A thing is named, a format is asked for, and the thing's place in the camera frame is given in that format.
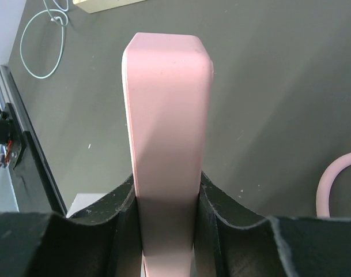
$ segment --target pink curved tube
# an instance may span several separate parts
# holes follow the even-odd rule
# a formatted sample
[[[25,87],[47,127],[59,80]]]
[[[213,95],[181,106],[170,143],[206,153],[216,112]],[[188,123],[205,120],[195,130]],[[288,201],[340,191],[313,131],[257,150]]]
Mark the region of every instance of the pink curved tube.
[[[335,178],[345,168],[351,166],[351,153],[341,156],[329,165],[321,176],[316,192],[316,214],[320,217],[330,217],[329,195]]]

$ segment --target beige box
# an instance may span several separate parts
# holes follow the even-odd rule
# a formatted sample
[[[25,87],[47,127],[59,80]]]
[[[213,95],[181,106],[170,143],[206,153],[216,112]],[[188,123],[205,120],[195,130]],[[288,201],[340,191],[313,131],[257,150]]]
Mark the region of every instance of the beige box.
[[[141,1],[144,0],[73,0],[73,4],[87,13],[96,13]]]

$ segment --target table surface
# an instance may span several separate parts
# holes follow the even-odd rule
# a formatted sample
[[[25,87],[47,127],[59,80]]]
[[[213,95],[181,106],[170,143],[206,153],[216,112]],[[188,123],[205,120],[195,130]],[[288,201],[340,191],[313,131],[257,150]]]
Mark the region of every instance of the table surface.
[[[37,80],[18,49],[43,9],[27,0],[9,66],[68,207],[131,173],[122,54],[135,33],[159,32],[200,37],[214,63],[204,172],[260,214],[315,215],[320,176],[351,152],[351,1],[147,0],[95,14],[71,5],[58,70]],[[31,24],[23,50],[35,73],[53,67],[60,37],[47,14]],[[351,216],[351,168],[331,210]]]

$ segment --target black cylinder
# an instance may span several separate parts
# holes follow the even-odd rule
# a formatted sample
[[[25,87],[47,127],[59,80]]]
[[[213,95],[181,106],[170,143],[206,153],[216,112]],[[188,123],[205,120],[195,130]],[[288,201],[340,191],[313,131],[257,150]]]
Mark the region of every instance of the black cylinder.
[[[9,121],[0,119],[0,144],[6,144],[11,135],[12,125]]]

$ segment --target white cable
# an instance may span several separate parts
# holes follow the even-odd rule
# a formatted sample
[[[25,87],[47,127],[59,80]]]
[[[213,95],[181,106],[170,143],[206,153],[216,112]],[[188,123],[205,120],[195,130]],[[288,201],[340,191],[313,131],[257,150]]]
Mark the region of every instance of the white cable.
[[[23,63],[25,69],[29,72],[30,75],[32,75],[34,78],[37,78],[37,79],[46,79],[46,78],[49,78],[52,74],[54,74],[54,72],[56,71],[56,69],[58,68],[59,64],[60,64],[60,61],[61,61],[61,57],[62,57],[62,53],[63,53],[63,48],[64,48],[64,38],[65,38],[65,27],[68,25],[69,23],[69,18],[67,17],[67,14],[65,12],[67,12],[69,10],[69,0],[66,0],[66,9],[63,9],[62,7],[60,7],[59,4],[56,3],[56,0],[53,0],[55,5],[59,8],[59,9],[49,9],[47,7],[47,4],[46,4],[46,0],[43,0],[43,3],[44,3],[44,6],[46,7],[46,10],[43,10],[41,12],[39,12],[38,14],[36,14],[35,16],[33,16],[31,18],[31,20],[27,23],[27,25],[25,26],[25,29],[21,35],[21,39],[20,39],[20,48],[19,48],[19,51],[20,51],[20,58],[21,58],[21,62]],[[63,21],[62,17],[61,16],[53,16],[51,14],[51,12],[57,12],[57,13],[60,13],[61,15],[63,15],[63,17],[65,18],[65,22]],[[56,62],[56,65],[55,67],[53,68],[53,70],[45,75],[45,76],[37,76],[35,75],[33,72],[31,72],[31,70],[27,67],[25,61],[24,61],[24,58],[23,58],[23,54],[22,54],[22,43],[23,43],[23,39],[24,39],[24,35],[29,27],[29,25],[32,23],[32,21],[40,16],[41,14],[43,13],[48,13],[48,15],[51,17],[51,21],[55,22],[56,24],[58,24],[60,27],[61,27],[61,47],[60,47],[60,54],[59,54],[59,58]]]

